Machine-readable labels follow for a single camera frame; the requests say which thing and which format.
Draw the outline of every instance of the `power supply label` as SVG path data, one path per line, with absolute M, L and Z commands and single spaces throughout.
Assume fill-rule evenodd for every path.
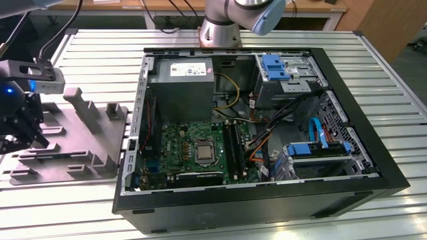
M 207 64 L 204 62 L 172 63 L 171 77 L 205 76 Z

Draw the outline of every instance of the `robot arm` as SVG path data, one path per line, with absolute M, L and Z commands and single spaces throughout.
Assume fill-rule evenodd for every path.
M 0 7 L 0 19 L 25 13 L 8 41 L 0 45 L 0 57 L 20 31 L 29 12 L 60 3 L 63 0 L 5 1 Z M 24 92 L 17 81 L 28 81 L 31 92 Z M 36 142 L 47 147 L 41 135 L 44 122 L 41 101 L 37 93 L 57 94 L 64 91 L 63 73 L 40 57 L 36 63 L 13 60 L 0 61 L 0 155 L 27 149 Z
M 0 19 L 61 3 L 64 0 L 8 0 L 1 3 Z
M 277 25 L 285 4 L 285 0 L 205 0 L 200 45 L 239 47 L 239 25 L 260 36 L 268 34 Z

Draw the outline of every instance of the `white sticker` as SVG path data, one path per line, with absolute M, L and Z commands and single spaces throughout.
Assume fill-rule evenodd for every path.
M 268 177 L 268 169 L 264 167 L 264 165 L 260 167 L 260 172 Z
M 141 9 L 140 6 L 123 6 L 123 9 Z
M 204 62 L 172 63 L 171 77 L 205 76 L 207 64 Z
M 248 101 L 248 107 L 251 108 L 251 109 L 255 109 L 255 100 L 249 100 Z
M 280 152 L 279 152 L 277 150 L 273 150 L 273 151 L 272 151 L 272 154 L 271 154 L 271 157 L 275 158 L 275 157 L 279 156 L 279 154 L 280 154 Z

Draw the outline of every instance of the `green circuit board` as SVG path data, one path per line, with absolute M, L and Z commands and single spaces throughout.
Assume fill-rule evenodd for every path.
M 237 125 L 240 141 L 249 141 L 249 131 L 245 122 Z M 215 162 L 209 165 L 196 163 L 196 146 L 199 141 L 213 145 Z M 259 181 L 256 167 L 247 169 L 244 179 L 228 176 L 227 156 L 223 140 L 223 123 L 192 122 L 185 124 L 164 124 L 161 126 L 161 156 L 157 174 L 148 176 L 153 189 L 164 189 L 164 175 L 185 172 L 223 172 L 227 184 L 256 183 Z

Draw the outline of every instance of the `motherboard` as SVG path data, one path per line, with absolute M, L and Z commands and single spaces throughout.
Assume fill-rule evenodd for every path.
M 164 124 L 160 157 L 143 160 L 147 174 L 140 187 L 157 190 L 256 183 L 256 166 L 244 163 L 244 146 L 249 139 L 245 122 Z M 241 162 L 235 162 L 233 154 L 239 150 Z

